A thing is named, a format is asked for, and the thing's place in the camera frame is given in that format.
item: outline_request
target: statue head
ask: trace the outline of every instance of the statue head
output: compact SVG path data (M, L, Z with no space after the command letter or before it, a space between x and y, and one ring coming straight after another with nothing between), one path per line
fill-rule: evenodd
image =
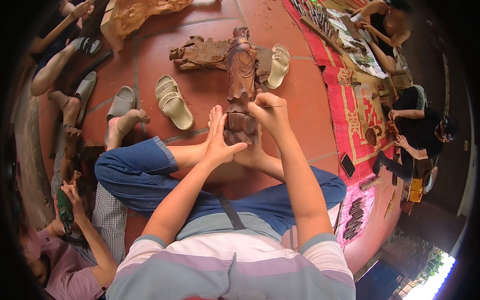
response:
M250 30L248 30L247 26L237 26L233 29L233 37L244 36L247 39L250 38Z

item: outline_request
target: beige sandal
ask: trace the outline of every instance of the beige sandal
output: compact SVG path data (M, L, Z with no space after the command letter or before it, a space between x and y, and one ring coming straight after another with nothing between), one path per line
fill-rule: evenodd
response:
M283 81L283 78L288 73L288 66L290 65L290 54L284 46L276 44L273 48L272 55L272 70L270 76L264 82L268 88L278 88Z
M172 119L181 130L193 126L193 115L183 101L177 82L168 75L162 76L155 86L158 107L164 115Z

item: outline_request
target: purple stripe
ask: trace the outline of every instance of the purple stripe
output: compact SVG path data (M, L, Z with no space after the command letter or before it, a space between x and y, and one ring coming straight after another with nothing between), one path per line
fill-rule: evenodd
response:
M237 270L249 276L293 273L308 266L314 265L301 255L295 255L293 258L278 257L256 262L237 262Z
M355 282L353 282L353 279L349 274L335 270L324 270L321 272L328 279L339 281L348 285L352 289L355 289Z
M128 266L126 266L123 269L121 269L120 271L118 271L115 274L115 278L113 278L113 280L117 279L118 277L122 277L123 275L128 275L128 274L133 273L135 271L135 269L140 265L141 265L141 263L129 264Z
M227 271L230 269L232 260L222 260L211 256L197 256L177 254L168 251L159 251L151 256L155 259L164 260L175 264L187 265L200 271Z

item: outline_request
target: green power tool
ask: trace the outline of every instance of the green power tool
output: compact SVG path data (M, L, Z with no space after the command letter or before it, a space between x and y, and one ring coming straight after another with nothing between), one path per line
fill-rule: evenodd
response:
M57 193L57 207L59 209L60 222L63 224L65 233L71 235L72 230L70 229L70 226L73 225L75 220L73 218L72 203L70 202L67 194L65 194L65 192L61 189L59 189Z

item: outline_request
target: blue jeans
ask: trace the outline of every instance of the blue jeans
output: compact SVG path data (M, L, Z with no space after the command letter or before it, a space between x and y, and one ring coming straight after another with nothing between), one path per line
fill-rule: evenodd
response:
M323 193L327 209L340 203L347 187L330 172L311 167ZM178 170L173 154L158 136L130 147L105 152L96 162L100 184L127 207L150 218L155 208L180 182L170 176ZM236 212L250 212L266 221L281 236L295 225L287 186L268 187L231 201ZM200 191L186 223L209 214L224 212L213 194Z

